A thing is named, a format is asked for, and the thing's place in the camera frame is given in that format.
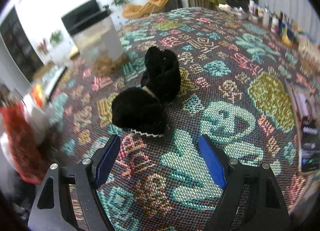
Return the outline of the red mesh pouch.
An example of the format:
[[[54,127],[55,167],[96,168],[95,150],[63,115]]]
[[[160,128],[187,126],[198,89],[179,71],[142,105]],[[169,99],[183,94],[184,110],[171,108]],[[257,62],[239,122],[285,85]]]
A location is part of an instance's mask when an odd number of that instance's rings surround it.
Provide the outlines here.
[[[16,171],[25,182],[40,185],[48,163],[37,148],[31,126],[24,118],[22,105],[1,107],[1,115],[9,141],[9,154]]]

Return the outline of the smartphone with video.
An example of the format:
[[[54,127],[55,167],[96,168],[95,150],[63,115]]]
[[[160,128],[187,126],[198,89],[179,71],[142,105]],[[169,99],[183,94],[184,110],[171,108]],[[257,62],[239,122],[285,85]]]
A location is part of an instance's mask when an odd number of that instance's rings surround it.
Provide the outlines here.
[[[298,135],[298,170],[302,174],[319,170],[319,120],[308,88],[286,80],[296,119]]]

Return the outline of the colourful woven tablecloth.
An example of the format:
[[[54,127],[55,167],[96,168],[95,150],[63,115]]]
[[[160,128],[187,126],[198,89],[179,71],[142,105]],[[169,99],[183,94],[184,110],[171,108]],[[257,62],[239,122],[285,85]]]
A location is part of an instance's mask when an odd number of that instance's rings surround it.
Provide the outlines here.
[[[120,74],[97,78],[89,59],[75,62],[53,94],[50,120],[72,162],[121,137],[120,153],[100,201],[116,230],[202,230],[221,189],[197,140],[203,133],[246,165],[267,162],[289,210],[308,183],[298,172],[298,136],[286,80],[306,87],[319,105],[319,76],[268,31],[225,14],[191,7],[143,18],[119,31],[129,56]],[[173,51],[181,90],[166,108],[162,138],[112,124],[111,104],[140,85],[148,48]]]

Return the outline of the red flower vase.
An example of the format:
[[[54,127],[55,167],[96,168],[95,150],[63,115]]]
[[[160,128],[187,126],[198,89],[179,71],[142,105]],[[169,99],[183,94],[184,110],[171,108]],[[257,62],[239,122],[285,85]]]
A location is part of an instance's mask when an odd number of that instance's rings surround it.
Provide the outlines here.
[[[47,55],[49,53],[48,50],[48,43],[47,40],[44,38],[39,45],[37,46],[37,49],[43,54],[43,55]]]

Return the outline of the green potted plant left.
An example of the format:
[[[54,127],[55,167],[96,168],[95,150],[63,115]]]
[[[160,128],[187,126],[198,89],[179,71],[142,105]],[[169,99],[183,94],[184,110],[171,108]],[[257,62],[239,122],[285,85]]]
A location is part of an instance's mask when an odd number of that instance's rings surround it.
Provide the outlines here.
[[[52,32],[51,37],[50,37],[51,45],[57,45],[61,41],[63,41],[63,34],[62,34],[61,30]]]

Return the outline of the green potted plant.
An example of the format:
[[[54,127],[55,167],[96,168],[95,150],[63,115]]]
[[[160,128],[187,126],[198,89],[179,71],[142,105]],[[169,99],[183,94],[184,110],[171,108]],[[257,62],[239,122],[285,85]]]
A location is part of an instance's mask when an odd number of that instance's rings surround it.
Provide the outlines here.
[[[128,2],[129,2],[129,0],[112,0],[111,5],[123,6],[123,5],[127,4]]]
[[[57,45],[61,41],[63,41],[63,34],[62,34],[61,30],[52,32],[51,37],[50,37],[51,45]]]

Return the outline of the clear jar black lid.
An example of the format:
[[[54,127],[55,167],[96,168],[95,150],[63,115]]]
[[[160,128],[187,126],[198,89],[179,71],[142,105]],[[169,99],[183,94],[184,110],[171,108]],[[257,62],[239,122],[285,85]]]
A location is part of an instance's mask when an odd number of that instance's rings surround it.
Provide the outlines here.
[[[128,61],[110,12],[97,0],[88,0],[61,20],[96,77],[114,74]]]

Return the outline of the dark glass bookcase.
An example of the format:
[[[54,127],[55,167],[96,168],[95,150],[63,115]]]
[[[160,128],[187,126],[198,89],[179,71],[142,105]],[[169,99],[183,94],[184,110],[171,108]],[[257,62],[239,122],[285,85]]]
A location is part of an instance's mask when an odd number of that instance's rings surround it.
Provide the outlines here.
[[[37,70],[43,66],[43,62],[29,42],[15,7],[10,10],[1,23],[1,36],[12,59],[31,83]]]

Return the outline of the green potted plant right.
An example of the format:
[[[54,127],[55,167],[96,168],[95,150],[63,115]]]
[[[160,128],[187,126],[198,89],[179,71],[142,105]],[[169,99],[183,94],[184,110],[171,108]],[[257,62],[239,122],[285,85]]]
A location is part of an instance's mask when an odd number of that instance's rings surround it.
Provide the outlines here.
[[[123,6],[123,5],[127,4],[128,2],[129,2],[129,0],[112,0],[111,5]]]

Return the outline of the orange lounge chair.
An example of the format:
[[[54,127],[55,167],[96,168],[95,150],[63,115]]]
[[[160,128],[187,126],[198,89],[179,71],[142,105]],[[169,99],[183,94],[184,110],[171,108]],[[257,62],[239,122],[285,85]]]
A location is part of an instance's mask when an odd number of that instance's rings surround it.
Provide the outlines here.
[[[169,0],[148,0],[144,5],[126,4],[122,17],[126,19],[140,19],[153,13],[162,11]]]

